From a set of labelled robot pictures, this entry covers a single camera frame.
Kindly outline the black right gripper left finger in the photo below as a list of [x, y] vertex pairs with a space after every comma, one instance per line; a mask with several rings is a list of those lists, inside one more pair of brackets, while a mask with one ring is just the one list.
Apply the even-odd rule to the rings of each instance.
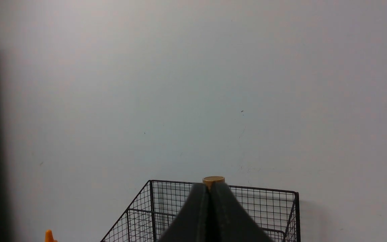
[[209, 192], [205, 184], [192, 185], [176, 218], [159, 238], [159, 242], [205, 242]]

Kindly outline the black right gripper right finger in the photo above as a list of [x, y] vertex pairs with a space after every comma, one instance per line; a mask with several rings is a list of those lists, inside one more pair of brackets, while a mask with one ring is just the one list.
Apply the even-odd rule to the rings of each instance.
[[211, 199], [220, 242], [272, 242], [245, 211], [226, 183], [212, 185]]

